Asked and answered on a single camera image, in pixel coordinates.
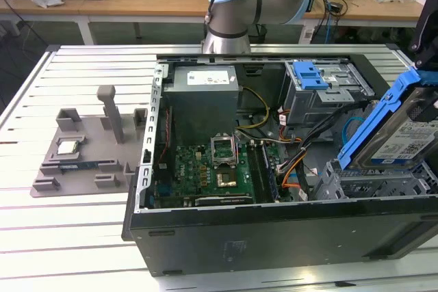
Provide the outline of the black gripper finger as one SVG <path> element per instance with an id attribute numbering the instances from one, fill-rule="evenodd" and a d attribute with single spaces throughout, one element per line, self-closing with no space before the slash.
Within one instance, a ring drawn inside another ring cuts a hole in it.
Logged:
<path id="1" fill-rule="evenodd" d="M 412 121 L 433 121 L 437 117 L 437 88 L 426 88 L 414 98 L 409 117 Z"/>

